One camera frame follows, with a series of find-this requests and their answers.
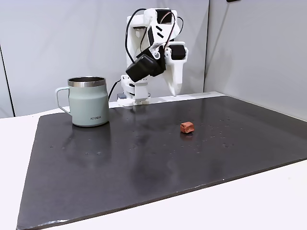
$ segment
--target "gray mug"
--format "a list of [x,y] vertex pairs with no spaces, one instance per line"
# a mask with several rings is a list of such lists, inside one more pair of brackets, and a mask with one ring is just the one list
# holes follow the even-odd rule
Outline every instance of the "gray mug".
[[[58,93],[69,90],[70,112],[59,105]],[[58,107],[72,116],[72,123],[81,127],[99,126],[109,121],[109,103],[106,79],[78,77],[68,79],[68,87],[57,88]]]

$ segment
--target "small red cube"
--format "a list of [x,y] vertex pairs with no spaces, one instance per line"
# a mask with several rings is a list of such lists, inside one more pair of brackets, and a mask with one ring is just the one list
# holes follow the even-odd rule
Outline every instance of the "small red cube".
[[190,121],[182,123],[180,125],[180,131],[183,133],[190,133],[190,132],[193,132],[194,130],[195,130],[194,125]]

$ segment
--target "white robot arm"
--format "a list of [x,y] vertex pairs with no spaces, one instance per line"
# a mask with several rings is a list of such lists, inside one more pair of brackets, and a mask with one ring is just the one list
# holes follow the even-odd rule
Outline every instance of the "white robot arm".
[[147,104],[148,81],[162,73],[172,95],[177,96],[189,52],[184,42],[174,41],[180,33],[175,10],[147,9],[141,15],[136,12],[127,18],[128,68],[127,75],[121,76],[124,95],[118,97],[122,105]]

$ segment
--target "black table surface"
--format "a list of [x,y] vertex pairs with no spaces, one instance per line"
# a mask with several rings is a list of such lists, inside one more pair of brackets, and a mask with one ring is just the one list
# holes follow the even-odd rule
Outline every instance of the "black table surface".
[[[191,135],[180,132],[186,121]],[[105,215],[305,158],[306,122],[228,96],[112,108],[110,122],[93,128],[46,115],[17,229]]]

